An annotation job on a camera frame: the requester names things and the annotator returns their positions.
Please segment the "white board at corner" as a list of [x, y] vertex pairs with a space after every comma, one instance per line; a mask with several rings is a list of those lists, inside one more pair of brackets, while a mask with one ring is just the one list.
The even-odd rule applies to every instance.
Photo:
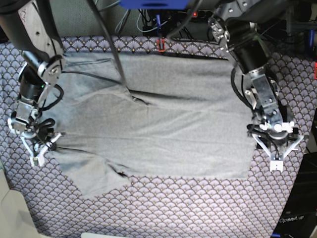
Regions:
[[0, 236], [39, 237], [23, 195], [9, 188], [4, 170], [0, 171]]

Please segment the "fan-patterned purple tablecloth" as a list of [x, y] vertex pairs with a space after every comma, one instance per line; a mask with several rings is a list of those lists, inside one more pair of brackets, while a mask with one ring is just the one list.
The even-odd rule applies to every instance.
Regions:
[[304, 157], [306, 143], [285, 160], [283, 172], [270, 172], [264, 153], [253, 155], [247, 179], [131, 177], [126, 186], [85, 199], [52, 159], [31, 167], [19, 140], [6, 126], [24, 61], [12, 44], [0, 46], [0, 159], [9, 187], [22, 197], [36, 231], [53, 238], [83, 232], [135, 238], [267, 238], [277, 225], [308, 237], [296, 222], [283, 219], [294, 191], [317, 188], [317, 162]]

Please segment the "black OpenArm box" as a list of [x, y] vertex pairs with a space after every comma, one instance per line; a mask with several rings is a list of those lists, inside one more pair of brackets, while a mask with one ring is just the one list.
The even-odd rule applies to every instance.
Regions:
[[295, 183], [276, 226], [283, 238], [309, 238], [317, 230], [317, 154], [303, 157]]

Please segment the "red black table clamp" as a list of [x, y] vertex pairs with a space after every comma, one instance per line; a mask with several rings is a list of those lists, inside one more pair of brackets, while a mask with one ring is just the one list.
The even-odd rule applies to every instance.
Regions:
[[165, 52], [165, 38], [158, 38], [157, 41], [158, 52]]

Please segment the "black power strip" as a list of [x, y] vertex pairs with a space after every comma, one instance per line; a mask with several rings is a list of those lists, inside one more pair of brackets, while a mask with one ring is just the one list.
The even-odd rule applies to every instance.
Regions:
[[193, 19], [208, 19], [212, 16], [213, 12], [211, 10], [197, 10], [193, 13]]

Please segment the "light grey T-shirt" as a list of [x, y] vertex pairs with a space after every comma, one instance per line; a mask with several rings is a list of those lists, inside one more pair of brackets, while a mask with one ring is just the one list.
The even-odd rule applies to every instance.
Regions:
[[85, 198], [128, 184], [129, 176], [245, 179], [255, 149], [251, 113], [230, 84], [224, 59], [65, 56], [60, 103], [46, 112], [62, 133], [55, 151]]

